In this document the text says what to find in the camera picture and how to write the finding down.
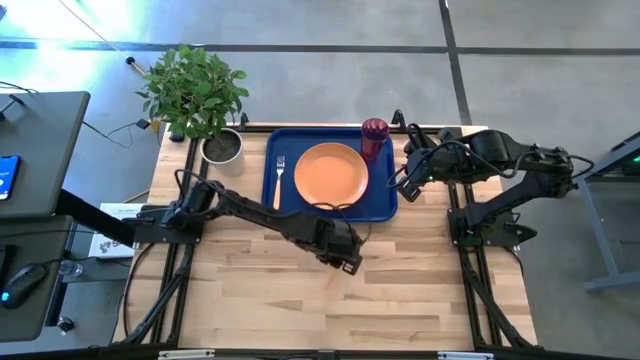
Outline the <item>orange plate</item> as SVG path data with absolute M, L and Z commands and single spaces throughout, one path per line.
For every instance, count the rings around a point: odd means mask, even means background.
M 306 150 L 294 168 L 294 184 L 309 204 L 329 210 L 355 204 L 369 184 L 369 170 L 353 148 L 335 142 Z

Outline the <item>red translucent plastic cup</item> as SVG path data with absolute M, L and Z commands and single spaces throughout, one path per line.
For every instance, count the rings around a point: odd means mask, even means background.
M 373 161 L 390 134 L 389 125 L 380 118 L 367 119 L 361 126 L 361 156 Z

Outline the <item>black desk top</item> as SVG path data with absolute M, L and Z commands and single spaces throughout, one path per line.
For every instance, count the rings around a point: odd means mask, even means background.
M 54 213 L 90 98 L 87 91 L 0 94 L 0 159 L 19 158 L 0 219 Z

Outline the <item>white printed booklet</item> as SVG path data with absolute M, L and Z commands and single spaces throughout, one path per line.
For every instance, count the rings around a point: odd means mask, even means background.
M 134 218 L 142 206 L 142 203 L 102 203 L 100 209 L 116 219 L 123 220 Z M 101 259 L 131 258 L 134 256 L 135 250 L 136 248 L 128 247 L 103 234 L 95 233 L 88 256 Z

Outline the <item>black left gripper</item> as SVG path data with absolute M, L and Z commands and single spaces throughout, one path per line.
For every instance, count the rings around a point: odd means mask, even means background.
M 355 275 L 363 260 L 360 255 L 362 245 L 363 239 L 350 224 L 338 220 L 318 220 L 311 240 L 304 244 L 304 249 L 321 263 Z

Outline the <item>black aluminium table edge rail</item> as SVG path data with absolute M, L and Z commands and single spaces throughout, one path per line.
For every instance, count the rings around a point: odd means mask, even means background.
M 169 343 L 114 344 L 110 346 L 27 352 L 0 355 L 0 360 L 157 360 L 160 351 L 181 349 Z M 282 349 L 212 349 L 215 357 L 209 360 L 438 360 L 440 351 L 391 350 L 282 350 Z M 549 351 L 538 347 L 512 348 L 480 346 L 471 351 L 491 353 L 495 360 L 630 360 L 626 358 Z

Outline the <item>silver metal clamp plate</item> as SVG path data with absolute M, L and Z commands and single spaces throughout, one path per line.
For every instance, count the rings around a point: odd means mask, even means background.
M 157 360 L 209 360 L 214 357 L 212 349 L 177 349 L 160 351 Z
M 440 351 L 438 360 L 495 360 L 491 353 Z

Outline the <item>black lower desk shelf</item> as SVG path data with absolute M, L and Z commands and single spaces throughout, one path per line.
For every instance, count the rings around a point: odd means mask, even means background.
M 36 339 L 45 325 L 58 278 L 58 262 L 66 251 L 72 223 L 68 216 L 16 222 L 0 221 L 0 343 Z M 15 308 L 15 294 L 7 286 L 22 269 L 40 264 L 38 280 Z

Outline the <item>grey metal table frame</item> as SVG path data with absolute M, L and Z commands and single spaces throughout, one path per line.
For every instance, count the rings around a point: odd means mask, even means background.
M 583 288 L 586 292 L 640 285 L 640 271 L 622 272 L 619 269 L 612 246 L 607 239 L 605 219 L 600 216 L 591 192 L 591 185 L 596 182 L 623 183 L 631 180 L 631 176 L 613 176 L 615 170 L 620 170 L 627 163 L 640 165 L 640 131 L 613 146 L 601 160 L 576 180 L 607 271 L 607 275 L 602 278 L 584 282 Z

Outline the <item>fork with peach handle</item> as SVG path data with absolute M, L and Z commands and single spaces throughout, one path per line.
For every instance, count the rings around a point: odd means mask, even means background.
M 284 169 L 285 169 L 285 156 L 284 155 L 280 155 L 277 157 L 277 162 L 276 162 L 276 184 L 275 184 L 275 190 L 274 190 L 274 199 L 273 199 L 273 208 L 278 210 L 280 208 L 280 201 L 281 201 L 281 177 L 284 173 Z

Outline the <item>blue plastic tray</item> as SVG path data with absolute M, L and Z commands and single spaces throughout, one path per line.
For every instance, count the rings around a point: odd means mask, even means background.
M 265 170 L 262 203 L 271 206 L 275 199 L 277 158 L 285 158 L 284 174 L 281 179 L 280 210 L 311 210 L 328 217 L 338 218 L 340 214 L 331 209 L 321 209 L 314 200 L 306 200 L 297 189 L 294 179 L 295 167 L 304 152 L 316 145 L 338 143 L 355 151 L 359 160 L 361 131 L 358 128 L 284 128 L 272 133 L 266 145 Z M 395 171 L 394 150 L 391 140 L 386 140 L 376 159 L 366 164 L 368 183 L 363 195 L 356 201 L 335 200 L 335 205 L 343 204 L 342 213 L 352 222 L 384 222 L 392 218 L 398 208 L 395 192 L 386 186 Z

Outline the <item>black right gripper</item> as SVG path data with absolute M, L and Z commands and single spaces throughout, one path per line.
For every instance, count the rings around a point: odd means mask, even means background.
M 397 191 L 409 202 L 420 196 L 420 187 L 431 181 L 451 181 L 454 178 L 455 151 L 453 143 L 443 145 L 431 143 L 420 147 L 416 141 L 404 146 L 407 163 L 405 176 L 397 184 Z

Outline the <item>black aluminium cross rail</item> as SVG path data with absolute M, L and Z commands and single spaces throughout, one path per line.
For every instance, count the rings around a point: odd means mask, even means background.
M 230 128 L 241 133 L 271 133 L 278 129 L 287 128 L 321 128 L 321 129 L 360 129 L 359 123 L 288 123 L 288 122 L 248 122 L 244 125 L 229 125 Z M 437 134 L 441 129 L 453 128 L 458 129 L 457 125 L 419 125 L 420 129 L 427 134 Z M 392 134 L 404 134 L 409 129 L 406 125 L 402 128 L 399 124 L 389 125 Z

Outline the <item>black aluminium frame rails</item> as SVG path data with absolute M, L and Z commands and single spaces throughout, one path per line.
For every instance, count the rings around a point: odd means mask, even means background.
M 471 185 L 494 175 L 512 177 L 520 169 L 523 160 L 537 155 L 533 146 L 519 144 L 497 130 L 483 130 L 446 141 L 453 143 L 455 151 L 455 175 L 451 181 L 445 181 L 449 185 Z M 497 345 L 501 344 L 499 337 L 504 336 L 513 348 L 533 346 L 513 327 L 495 302 L 489 281 L 485 278 L 487 264 L 484 255 L 484 247 L 488 244 L 486 237 L 493 227 L 501 225 L 509 238 L 516 237 L 516 232 L 509 228 L 513 224 L 512 209 L 530 199 L 529 187 L 525 186 L 523 189 L 505 191 L 485 203 L 470 201 L 464 208 L 454 205 L 449 212 L 449 230 L 460 256 L 475 346 L 484 343 L 479 330 L 476 297 L 485 305 L 491 336 Z
M 173 143 L 165 134 L 152 180 L 150 200 L 157 202 L 176 195 L 178 191 L 173 188 L 174 176 L 178 177 L 182 191 L 189 190 L 196 181 L 191 174 L 202 168 L 201 163 L 197 140 Z M 171 345 L 175 349 L 198 345 L 198 324 L 205 315 L 206 297 L 216 295 L 219 286 L 199 278 L 199 261 L 204 255 L 203 249 L 194 245 L 189 247 L 158 243 L 154 247 L 145 245 L 134 255 L 112 339 L 114 346 L 120 345 L 134 332 L 154 301 L 169 288 L 169 283 L 189 248 L 192 250 L 191 266 L 168 298 L 164 312 L 151 324 L 149 332 L 141 338 L 140 343 Z

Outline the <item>black computer mouse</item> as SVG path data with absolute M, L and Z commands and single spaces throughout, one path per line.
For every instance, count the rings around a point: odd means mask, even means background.
M 31 263 L 19 270 L 0 293 L 0 305 L 6 309 L 20 307 L 47 275 L 42 264 Z

